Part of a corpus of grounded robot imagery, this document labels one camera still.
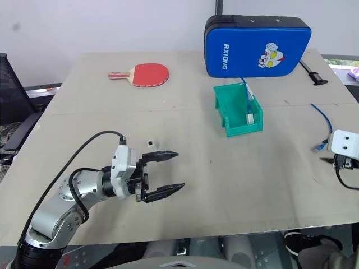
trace wooden table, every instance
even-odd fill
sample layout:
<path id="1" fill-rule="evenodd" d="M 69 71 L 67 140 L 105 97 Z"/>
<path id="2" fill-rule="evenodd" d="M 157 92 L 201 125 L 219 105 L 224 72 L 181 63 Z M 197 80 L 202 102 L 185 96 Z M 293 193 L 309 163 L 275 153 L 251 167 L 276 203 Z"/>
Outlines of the wooden table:
<path id="1" fill-rule="evenodd" d="M 214 108 L 213 86 L 234 79 L 207 75 L 202 52 L 95 53 L 80 58 L 0 184 L 0 245 L 15 245 L 48 183 L 93 134 L 112 129 L 148 152 L 153 139 L 179 156 L 150 164 L 150 188 L 185 182 L 167 199 L 111 198 L 90 210 L 71 244 L 138 242 L 336 225 L 359 221 L 359 192 L 343 188 L 331 157 L 311 149 L 334 129 L 359 133 L 359 106 L 315 50 L 304 61 L 329 83 L 314 86 L 298 65 L 284 77 L 248 78 L 264 111 L 264 130 L 227 138 Z M 110 81 L 108 71 L 159 62 L 169 80 L 149 89 Z M 66 171 L 111 163 L 118 139 L 90 144 Z M 359 185 L 359 172 L 343 171 Z"/>

